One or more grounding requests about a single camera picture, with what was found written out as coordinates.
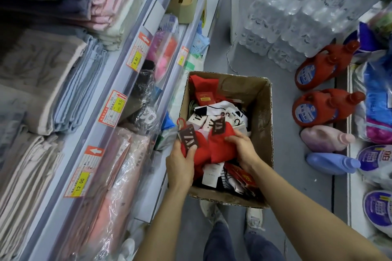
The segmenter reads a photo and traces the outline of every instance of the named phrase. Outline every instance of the person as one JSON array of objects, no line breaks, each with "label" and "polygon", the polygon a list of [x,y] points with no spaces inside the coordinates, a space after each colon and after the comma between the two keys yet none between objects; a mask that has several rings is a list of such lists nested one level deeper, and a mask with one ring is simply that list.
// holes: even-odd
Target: person
[{"label": "person", "polygon": [[[291,186],[256,154],[249,137],[236,131],[226,140],[237,146],[238,161],[265,196],[285,234],[304,261],[389,261],[369,240],[338,217]],[[134,261],[173,261],[182,207],[193,182],[194,145],[187,157],[176,140],[166,158],[169,189],[140,245]],[[204,249],[204,261],[234,261],[227,223],[218,206],[202,201],[204,215],[214,225]],[[260,210],[247,211],[245,244],[251,261],[283,261],[281,252],[261,231]]]}]

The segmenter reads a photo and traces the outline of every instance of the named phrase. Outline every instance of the hand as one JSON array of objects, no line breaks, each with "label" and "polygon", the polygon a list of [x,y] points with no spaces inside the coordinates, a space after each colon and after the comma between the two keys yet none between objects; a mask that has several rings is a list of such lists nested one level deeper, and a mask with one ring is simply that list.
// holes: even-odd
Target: hand
[{"label": "hand", "polygon": [[193,183],[193,158],[196,149],[197,145],[191,146],[187,157],[184,158],[181,152],[181,142],[178,139],[174,142],[170,155],[166,157],[166,171],[170,189],[185,191],[185,194],[188,193]]},{"label": "hand", "polygon": [[260,157],[254,150],[251,139],[243,135],[238,130],[234,130],[235,136],[228,136],[225,138],[226,141],[236,144],[238,151],[238,162],[242,169],[252,174],[254,166],[263,163]]}]

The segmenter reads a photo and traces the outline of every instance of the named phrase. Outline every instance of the yellow price sticker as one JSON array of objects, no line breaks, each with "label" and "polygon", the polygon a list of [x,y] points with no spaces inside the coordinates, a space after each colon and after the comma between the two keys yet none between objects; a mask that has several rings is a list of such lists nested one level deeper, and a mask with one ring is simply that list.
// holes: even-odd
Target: yellow price sticker
[{"label": "yellow price sticker", "polygon": [[79,197],[81,195],[81,192],[83,191],[83,188],[85,184],[87,183],[87,180],[90,176],[90,173],[87,172],[82,172],[79,176],[78,181],[76,182],[75,189],[73,190],[71,197]]},{"label": "yellow price sticker", "polygon": [[139,51],[136,51],[136,54],[133,57],[133,61],[132,61],[132,64],[130,66],[134,70],[137,70],[140,60],[141,60],[141,53]]},{"label": "yellow price sticker", "polygon": [[121,99],[120,97],[117,97],[115,104],[113,105],[112,110],[121,113],[122,109],[125,105],[125,100]]},{"label": "yellow price sticker", "polygon": [[182,66],[183,63],[184,63],[184,56],[181,56],[179,58],[178,64]]}]

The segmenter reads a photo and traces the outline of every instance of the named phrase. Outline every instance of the blue jeans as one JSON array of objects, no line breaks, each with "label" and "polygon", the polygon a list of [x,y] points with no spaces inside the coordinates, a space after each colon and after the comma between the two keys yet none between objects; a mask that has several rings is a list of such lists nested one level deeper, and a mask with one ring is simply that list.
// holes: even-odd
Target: blue jeans
[{"label": "blue jeans", "polygon": [[[244,235],[251,261],[285,261],[278,248],[256,232]],[[228,227],[216,222],[204,248],[203,261],[236,261]]]}]

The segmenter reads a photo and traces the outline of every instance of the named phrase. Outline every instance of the open cardboard box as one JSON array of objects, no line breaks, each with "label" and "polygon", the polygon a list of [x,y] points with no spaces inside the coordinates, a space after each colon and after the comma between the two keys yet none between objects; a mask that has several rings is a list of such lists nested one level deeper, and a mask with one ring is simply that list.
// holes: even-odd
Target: open cardboard box
[{"label": "open cardboard box", "polygon": [[[272,137],[271,82],[267,78],[205,71],[192,71],[189,75],[198,75],[205,79],[219,79],[218,94],[227,98],[242,100],[243,108],[251,112],[251,140],[254,148],[260,158],[273,167],[274,143]],[[184,120],[188,119],[190,95],[194,95],[194,86],[188,80],[179,115]],[[197,199],[205,199],[227,205],[240,205],[258,209],[268,207],[264,199],[245,199],[233,193],[196,186],[190,187],[189,195]]]}]

